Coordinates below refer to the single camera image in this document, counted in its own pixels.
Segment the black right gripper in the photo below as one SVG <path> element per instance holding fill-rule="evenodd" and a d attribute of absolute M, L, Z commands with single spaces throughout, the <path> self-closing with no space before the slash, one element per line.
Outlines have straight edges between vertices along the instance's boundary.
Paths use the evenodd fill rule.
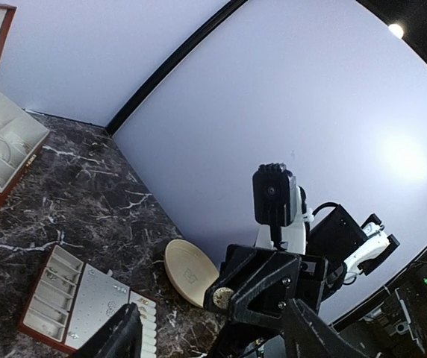
<path fill-rule="evenodd" d="M 203 308 L 231 312 L 231 320 L 245 324 L 280 324 L 287 300 L 299 299 L 315 313 L 320 310 L 328 260 L 296 255 L 275 257 L 277 251 L 245 245 L 228 246 L 219 277 L 205 292 Z M 234 291 L 229 307 L 212 301 L 219 287 Z"/>

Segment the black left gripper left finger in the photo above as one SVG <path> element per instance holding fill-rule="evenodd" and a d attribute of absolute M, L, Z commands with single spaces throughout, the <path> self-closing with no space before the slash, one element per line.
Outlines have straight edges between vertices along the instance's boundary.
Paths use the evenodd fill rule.
<path fill-rule="evenodd" d="M 140 357 L 143 326 L 135 303 L 122 305 L 72 357 Z"/>

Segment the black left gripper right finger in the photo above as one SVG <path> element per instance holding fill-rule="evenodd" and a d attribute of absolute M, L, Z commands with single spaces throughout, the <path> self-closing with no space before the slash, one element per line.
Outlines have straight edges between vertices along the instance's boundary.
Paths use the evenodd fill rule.
<path fill-rule="evenodd" d="M 341 338 L 301 300 L 287 300 L 281 314 L 281 323 L 287 357 L 366 357 Z"/>

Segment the gold round crystal earring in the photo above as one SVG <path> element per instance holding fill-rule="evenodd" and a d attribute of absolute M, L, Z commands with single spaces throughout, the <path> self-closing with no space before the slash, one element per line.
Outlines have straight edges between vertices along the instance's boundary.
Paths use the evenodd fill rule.
<path fill-rule="evenodd" d="M 233 296 L 234 291 L 228 287 L 219 287 L 216 289 L 212 296 L 212 301 L 214 305 L 221 310 L 226 310 L 229 307 L 231 297 Z"/>

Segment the red jewelry tray insert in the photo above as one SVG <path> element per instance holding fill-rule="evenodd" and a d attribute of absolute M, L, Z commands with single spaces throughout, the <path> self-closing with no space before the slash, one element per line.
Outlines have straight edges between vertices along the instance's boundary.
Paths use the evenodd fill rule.
<path fill-rule="evenodd" d="M 135 303 L 143 325 L 141 357 L 156 357 L 156 302 L 55 245 L 37 278 L 19 322 L 19 331 L 71 354 L 124 304 Z"/>

